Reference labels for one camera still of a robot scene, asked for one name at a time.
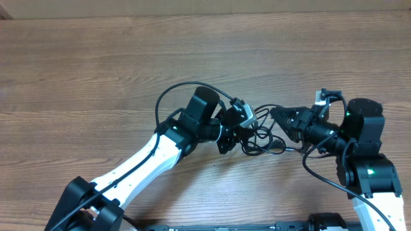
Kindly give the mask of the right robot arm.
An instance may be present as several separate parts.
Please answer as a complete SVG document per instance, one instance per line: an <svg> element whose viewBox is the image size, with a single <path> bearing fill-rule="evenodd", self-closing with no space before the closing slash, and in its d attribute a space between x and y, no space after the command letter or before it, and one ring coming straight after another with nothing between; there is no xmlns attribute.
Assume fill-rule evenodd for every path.
<svg viewBox="0 0 411 231"><path fill-rule="evenodd" d="M380 103L326 94L310 108L274 107L270 114L290 140L302 143L304 169L347 194L364 230L405 230L399 176L380 151L385 126ZM338 183L308 166L314 150L335 158Z"/></svg>

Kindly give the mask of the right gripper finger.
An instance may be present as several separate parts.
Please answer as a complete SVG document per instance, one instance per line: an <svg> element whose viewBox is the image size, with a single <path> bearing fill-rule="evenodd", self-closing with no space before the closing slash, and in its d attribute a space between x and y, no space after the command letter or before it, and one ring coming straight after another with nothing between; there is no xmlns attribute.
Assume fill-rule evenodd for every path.
<svg viewBox="0 0 411 231"><path fill-rule="evenodd" d="M303 110L303 107L274 107L270 110L270 115L276 121L287 121L297 119Z"/></svg>
<svg viewBox="0 0 411 231"><path fill-rule="evenodd" d="M292 122L288 122L283 117L276 117L275 121L291 141L299 140L298 131L293 127Z"/></svg>

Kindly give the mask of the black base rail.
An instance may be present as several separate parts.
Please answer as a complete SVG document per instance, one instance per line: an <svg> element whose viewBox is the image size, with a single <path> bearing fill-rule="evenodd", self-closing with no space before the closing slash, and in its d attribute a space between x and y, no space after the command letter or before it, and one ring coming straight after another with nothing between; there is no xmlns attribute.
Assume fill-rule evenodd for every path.
<svg viewBox="0 0 411 231"><path fill-rule="evenodd" d="M339 213L310 214L304 221L277 221L248 225L140 225L138 231L362 231L359 221L346 221Z"/></svg>

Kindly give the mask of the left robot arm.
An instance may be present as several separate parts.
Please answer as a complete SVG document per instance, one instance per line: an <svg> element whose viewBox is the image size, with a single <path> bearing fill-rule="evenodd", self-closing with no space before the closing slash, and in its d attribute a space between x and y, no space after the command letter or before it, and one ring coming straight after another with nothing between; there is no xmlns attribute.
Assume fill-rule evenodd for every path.
<svg viewBox="0 0 411 231"><path fill-rule="evenodd" d="M197 87L187 107L157 123L150 140L109 173L87 182L78 176L61 195L46 230L136 230L125 217L132 200L155 178L176 166L202 142L216 142L220 153L237 143L237 129L248 128L256 115L238 98L223 106L222 92Z"/></svg>

